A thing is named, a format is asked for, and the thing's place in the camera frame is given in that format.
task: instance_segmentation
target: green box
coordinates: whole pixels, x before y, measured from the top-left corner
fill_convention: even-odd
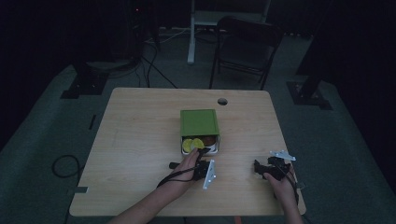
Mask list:
[[[186,138],[200,138],[205,143],[212,143],[213,145],[206,145],[210,151],[206,155],[214,155],[219,151],[219,125],[214,109],[197,109],[197,110],[180,110],[180,145],[183,155],[188,155],[189,152],[183,150],[183,141]]]

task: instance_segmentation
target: green lid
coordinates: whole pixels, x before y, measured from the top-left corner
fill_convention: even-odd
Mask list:
[[[180,110],[181,136],[219,135],[216,110]]]

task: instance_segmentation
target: wooden table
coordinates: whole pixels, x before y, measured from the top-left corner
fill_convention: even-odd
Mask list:
[[[88,191],[75,194],[71,215],[115,216],[154,190],[170,174],[169,162],[182,160],[182,109],[216,109],[219,153],[206,159],[216,161],[217,178],[207,190],[199,180],[159,216],[283,214],[270,184],[253,171],[270,150],[287,150],[268,92],[117,88],[78,184]]]

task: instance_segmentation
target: person's left hand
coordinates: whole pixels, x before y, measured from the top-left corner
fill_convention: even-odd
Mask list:
[[[198,149],[195,148],[186,158],[184,158],[184,160],[178,165],[177,168],[175,168],[175,170],[171,174],[194,167],[198,156],[199,156]],[[178,198],[182,194],[184,194],[193,183],[195,183],[194,180],[191,180],[193,174],[194,171],[192,170],[187,173],[175,176],[172,179],[181,180],[181,181],[167,181],[162,186],[160,186],[160,188],[162,187],[168,188],[169,193],[172,193],[173,196]]]

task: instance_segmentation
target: gray carpet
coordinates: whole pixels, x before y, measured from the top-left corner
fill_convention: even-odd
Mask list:
[[[162,43],[154,64],[177,87],[207,89],[213,60],[213,35],[199,34],[195,64],[187,64],[189,39],[180,35]],[[287,81],[304,81],[296,69],[310,41],[285,36],[264,87],[269,91],[294,167],[303,189],[306,217],[312,223],[396,223],[395,195],[378,170],[336,88],[319,86],[333,110],[313,105],[294,105]],[[145,47],[151,60],[153,48]],[[102,69],[113,63],[93,63]],[[53,79],[35,107],[0,154],[0,223],[64,223],[73,198],[70,190],[77,177],[59,178],[52,163],[62,155],[76,156],[81,164],[90,149],[116,87],[146,87],[147,63],[136,70],[112,73],[102,95],[60,99],[76,73],[65,68]],[[173,88],[155,69],[150,69],[150,87]],[[223,70],[215,77],[214,89],[257,90],[257,77]],[[72,160],[57,165],[62,174],[76,171]],[[69,217],[67,223],[106,223],[111,217]],[[152,223],[183,223],[182,217],[156,217]],[[189,217],[188,223],[233,223],[232,217]],[[242,217],[243,223],[283,223],[283,217]]]

